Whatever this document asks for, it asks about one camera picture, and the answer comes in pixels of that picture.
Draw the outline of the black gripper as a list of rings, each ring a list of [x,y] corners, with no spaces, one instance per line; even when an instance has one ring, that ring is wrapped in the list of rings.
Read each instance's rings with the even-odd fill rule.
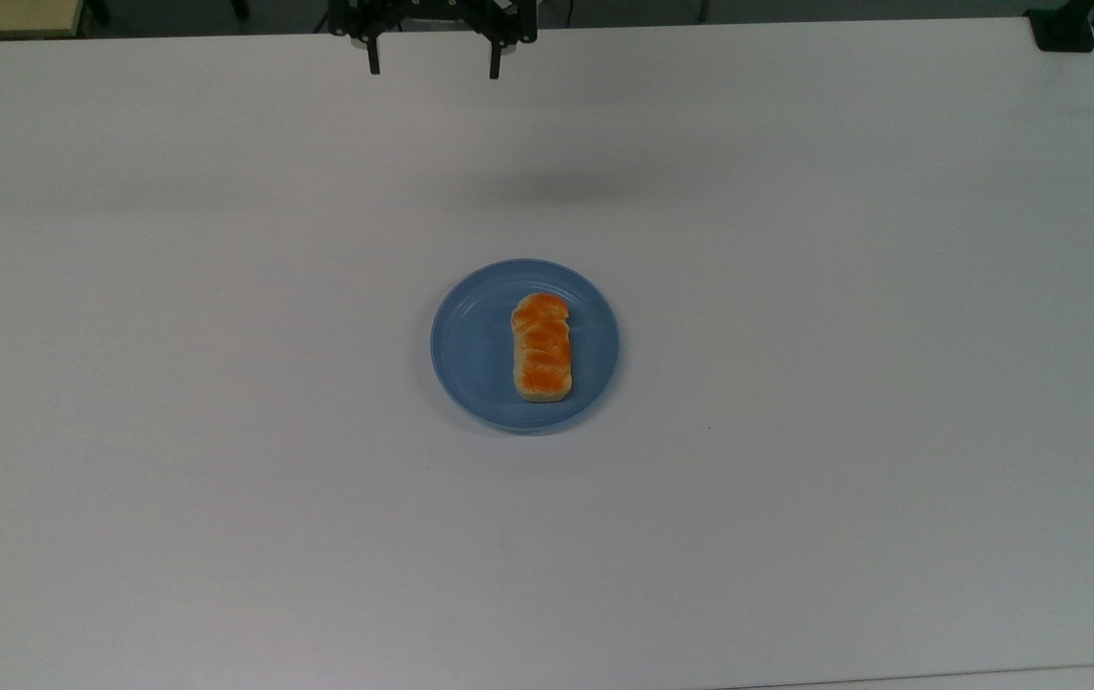
[[[416,21],[461,22],[491,43],[489,78],[502,71],[504,47],[538,39],[537,1],[329,1],[328,32],[366,43],[369,73],[381,74],[379,36]]]

